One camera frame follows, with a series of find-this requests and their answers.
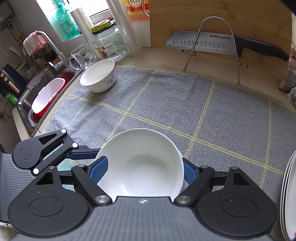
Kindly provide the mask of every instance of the small appliance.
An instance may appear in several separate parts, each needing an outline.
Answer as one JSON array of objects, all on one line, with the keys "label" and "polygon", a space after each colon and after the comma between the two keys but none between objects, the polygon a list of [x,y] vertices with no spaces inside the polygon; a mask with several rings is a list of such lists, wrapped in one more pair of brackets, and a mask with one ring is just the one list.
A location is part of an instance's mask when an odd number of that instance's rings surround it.
[{"label": "small appliance", "polygon": [[9,64],[0,71],[1,93],[11,92],[18,99],[27,87],[25,79]]}]

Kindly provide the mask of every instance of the wooden cutting board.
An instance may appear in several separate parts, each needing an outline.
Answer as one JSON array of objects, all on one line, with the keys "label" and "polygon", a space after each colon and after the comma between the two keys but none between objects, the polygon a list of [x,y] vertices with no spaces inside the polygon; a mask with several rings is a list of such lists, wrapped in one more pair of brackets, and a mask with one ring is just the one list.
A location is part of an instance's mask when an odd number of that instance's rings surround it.
[{"label": "wooden cutting board", "polygon": [[[178,31],[198,31],[209,16],[224,18],[234,34],[274,44],[287,54],[291,51],[291,12],[279,0],[149,0],[151,46],[165,48],[169,36]],[[231,34],[217,19],[208,20],[203,32]],[[235,60],[235,56],[212,54]],[[288,62],[244,49],[239,61],[280,79]]]}]

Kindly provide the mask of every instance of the stack of plates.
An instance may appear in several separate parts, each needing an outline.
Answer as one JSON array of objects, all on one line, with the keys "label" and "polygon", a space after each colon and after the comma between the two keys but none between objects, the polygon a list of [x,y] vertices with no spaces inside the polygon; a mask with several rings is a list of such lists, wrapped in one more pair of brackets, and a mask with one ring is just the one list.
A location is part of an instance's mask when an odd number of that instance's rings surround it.
[{"label": "stack of plates", "polygon": [[295,238],[296,232],[296,151],[291,156],[286,167],[283,185],[281,188],[280,222],[281,231],[285,240]]}]

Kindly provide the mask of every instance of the black knife handle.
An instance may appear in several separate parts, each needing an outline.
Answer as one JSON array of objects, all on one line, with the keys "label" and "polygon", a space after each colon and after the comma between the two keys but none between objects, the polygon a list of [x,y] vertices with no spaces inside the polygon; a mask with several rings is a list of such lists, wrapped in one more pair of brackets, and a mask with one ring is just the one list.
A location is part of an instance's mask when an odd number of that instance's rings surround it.
[{"label": "black knife handle", "polygon": [[259,54],[276,57],[285,62],[289,60],[289,55],[285,51],[283,51],[281,48],[273,44],[269,44],[269,43],[254,40],[254,39],[248,39],[248,38],[240,37],[237,35],[235,35],[234,37],[235,37],[235,44],[237,46],[237,54],[239,57],[242,56],[243,48],[248,48]]}]

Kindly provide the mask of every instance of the bowl with floral pattern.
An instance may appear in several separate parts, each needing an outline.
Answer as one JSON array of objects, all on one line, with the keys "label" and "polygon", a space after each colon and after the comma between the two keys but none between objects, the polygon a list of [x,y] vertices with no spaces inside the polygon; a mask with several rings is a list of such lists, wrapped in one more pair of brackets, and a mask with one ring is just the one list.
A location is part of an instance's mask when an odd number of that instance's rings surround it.
[{"label": "bowl with floral pattern", "polygon": [[115,62],[111,59],[104,59],[90,66],[80,78],[80,84],[94,93],[108,90],[115,81]]}]

